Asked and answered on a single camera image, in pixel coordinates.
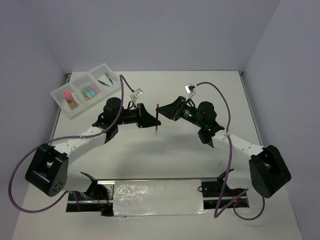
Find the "purple highlighter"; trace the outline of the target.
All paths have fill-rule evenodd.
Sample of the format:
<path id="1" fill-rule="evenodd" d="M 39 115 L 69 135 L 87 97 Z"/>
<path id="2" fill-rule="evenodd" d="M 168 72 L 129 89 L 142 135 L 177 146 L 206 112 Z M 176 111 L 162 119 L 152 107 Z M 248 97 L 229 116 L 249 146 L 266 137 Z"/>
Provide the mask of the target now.
<path id="1" fill-rule="evenodd" d="M 96 84 L 90 83 L 88 86 L 89 86 L 96 94 L 100 94 L 100 93 L 101 93 L 100 89 L 98 88 L 98 86 L 97 86 Z"/>

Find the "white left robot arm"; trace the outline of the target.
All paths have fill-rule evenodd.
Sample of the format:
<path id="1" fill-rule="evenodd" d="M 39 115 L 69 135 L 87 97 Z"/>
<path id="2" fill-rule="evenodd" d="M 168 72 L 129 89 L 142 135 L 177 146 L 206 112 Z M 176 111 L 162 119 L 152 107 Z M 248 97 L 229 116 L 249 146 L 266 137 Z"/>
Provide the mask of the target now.
<path id="1" fill-rule="evenodd" d="M 126 124 L 151 128 L 161 122 L 147 112 L 143 103 L 134 109 L 125 109 L 121 99 L 112 97 L 106 101 L 97 121 L 82 135 L 54 146 L 44 143 L 38 147 L 25 179 L 49 197 L 61 191 L 76 191 L 88 200 L 95 198 L 101 188 L 98 180 L 83 171 L 69 172 L 68 168 L 89 151 L 111 141 L 118 133 L 118 126 Z"/>

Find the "red pen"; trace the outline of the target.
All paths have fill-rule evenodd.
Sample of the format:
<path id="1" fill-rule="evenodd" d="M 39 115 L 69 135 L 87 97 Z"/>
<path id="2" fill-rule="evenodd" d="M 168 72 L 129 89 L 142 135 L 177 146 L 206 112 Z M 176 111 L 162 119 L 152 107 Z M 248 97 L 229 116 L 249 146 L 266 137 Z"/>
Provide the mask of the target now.
<path id="1" fill-rule="evenodd" d="M 156 113 L 155 113 L 155 118 L 156 118 L 157 121 L 159 120 L 159 113 L 157 112 L 157 109 L 159 108 L 159 106 L 160 106 L 160 104 L 157 103 L 157 104 L 156 104 Z M 158 126 L 159 126 L 159 125 L 156 125 L 156 126 L 155 126 L 155 136 L 156 136 L 156 137 L 158 136 Z"/>

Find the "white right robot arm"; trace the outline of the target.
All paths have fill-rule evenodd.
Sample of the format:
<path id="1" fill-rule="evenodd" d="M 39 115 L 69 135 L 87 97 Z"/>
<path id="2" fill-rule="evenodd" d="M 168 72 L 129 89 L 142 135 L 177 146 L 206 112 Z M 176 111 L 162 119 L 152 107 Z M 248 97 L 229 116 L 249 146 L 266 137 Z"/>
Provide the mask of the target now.
<path id="1" fill-rule="evenodd" d="M 232 155 L 248 164 L 251 186 L 264 198 L 273 196 L 292 179 L 277 147 L 256 145 L 234 134 L 223 133 L 225 128 L 216 121 L 217 113 L 211 102 L 203 101 L 198 107 L 191 107 L 184 97 L 179 96 L 173 103 L 158 107 L 156 112 L 167 119 L 184 119 L 200 127 L 200 141 L 212 148 L 228 151 L 228 139 L 231 139 Z"/>

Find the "green highlighter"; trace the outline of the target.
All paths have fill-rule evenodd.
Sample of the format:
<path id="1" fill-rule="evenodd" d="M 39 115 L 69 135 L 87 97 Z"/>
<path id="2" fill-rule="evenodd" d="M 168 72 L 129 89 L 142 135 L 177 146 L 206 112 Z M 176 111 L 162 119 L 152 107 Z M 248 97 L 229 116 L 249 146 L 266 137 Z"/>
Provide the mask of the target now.
<path id="1" fill-rule="evenodd" d="M 90 92 L 87 90 L 87 88 L 86 87 L 83 87 L 82 89 L 82 92 L 84 93 L 84 94 L 90 94 Z"/>

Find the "blue highlighter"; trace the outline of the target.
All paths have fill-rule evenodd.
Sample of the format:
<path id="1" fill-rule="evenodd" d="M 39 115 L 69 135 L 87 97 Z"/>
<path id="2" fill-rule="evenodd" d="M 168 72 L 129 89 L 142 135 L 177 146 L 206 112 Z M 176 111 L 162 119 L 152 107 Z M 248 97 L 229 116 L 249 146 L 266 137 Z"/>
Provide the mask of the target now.
<path id="1" fill-rule="evenodd" d="M 90 91 L 86 90 L 86 91 L 84 91 L 84 94 L 89 99 L 92 99 L 97 95 L 93 90 L 90 90 Z"/>

